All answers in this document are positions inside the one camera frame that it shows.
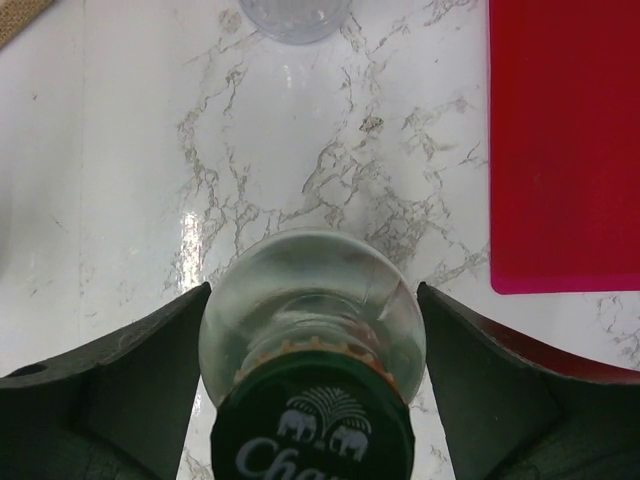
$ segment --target white marble surface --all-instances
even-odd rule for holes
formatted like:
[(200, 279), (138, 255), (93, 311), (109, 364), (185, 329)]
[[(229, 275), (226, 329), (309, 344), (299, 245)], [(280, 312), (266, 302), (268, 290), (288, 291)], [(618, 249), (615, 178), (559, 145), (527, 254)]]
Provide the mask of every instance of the white marble surface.
[[(356, 0), (307, 47), (232, 0), (60, 0), (0, 51), (0, 375), (210, 280), (269, 233), (330, 226), (470, 307), (640, 369), (637, 293), (488, 281), (486, 5)], [(416, 480), (453, 473), (428, 379)], [(181, 480), (212, 478), (202, 389)]]

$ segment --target clear plastic container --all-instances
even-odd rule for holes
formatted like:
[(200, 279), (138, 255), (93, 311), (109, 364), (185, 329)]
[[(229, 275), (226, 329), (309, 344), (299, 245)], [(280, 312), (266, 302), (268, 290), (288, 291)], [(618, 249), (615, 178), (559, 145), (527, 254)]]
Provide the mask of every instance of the clear plastic container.
[(213, 403), (265, 359), (327, 350), (363, 359), (409, 403), (425, 369), (414, 293), (380, 252), (341, 233), (292, 230), (251, 247), (214, 286), (200, 330)]
[(349, 12), (350, 0), (240, 0), (247, 16), (275, 40), (305, 44), (333, 33)]

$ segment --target white elephant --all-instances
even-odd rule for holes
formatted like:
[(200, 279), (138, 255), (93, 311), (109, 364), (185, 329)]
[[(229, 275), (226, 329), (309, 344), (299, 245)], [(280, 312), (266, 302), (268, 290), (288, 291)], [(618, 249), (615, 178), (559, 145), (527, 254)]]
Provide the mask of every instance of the white elephant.
[(329, 441), (329, 448), (332, 452), (338, 452), (338, 455), (344, 457), (347, 452), (353, 452), (353, 459), (362, 460), (367, 448), (369, 447), (369, 439), (360, 430), (353, 430), (344, 425), (340, 425)]
[(278, 435), (285, 436), (293, 431), (293, 439), (298, 442), (309, 443), (316, 434), (316, 417), (299, 412), (287, 410), (280, 417)]

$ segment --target green bottle cap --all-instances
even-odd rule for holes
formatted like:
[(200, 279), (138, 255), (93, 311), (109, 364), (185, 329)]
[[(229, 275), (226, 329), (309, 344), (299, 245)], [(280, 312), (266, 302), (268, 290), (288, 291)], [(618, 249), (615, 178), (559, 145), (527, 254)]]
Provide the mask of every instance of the green bottle cap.
[(347, 355), (288, 353), (251, 371), (211, 432), (221, 480), (410, 479), (409, 408), (390, 383)]

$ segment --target red mat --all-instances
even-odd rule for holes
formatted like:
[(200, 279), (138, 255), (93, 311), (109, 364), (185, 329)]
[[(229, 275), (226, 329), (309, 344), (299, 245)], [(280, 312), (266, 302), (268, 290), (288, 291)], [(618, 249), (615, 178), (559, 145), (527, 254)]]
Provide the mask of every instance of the red mat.
[(490, 0), (496, 291), (640, 290), (640, 0)]

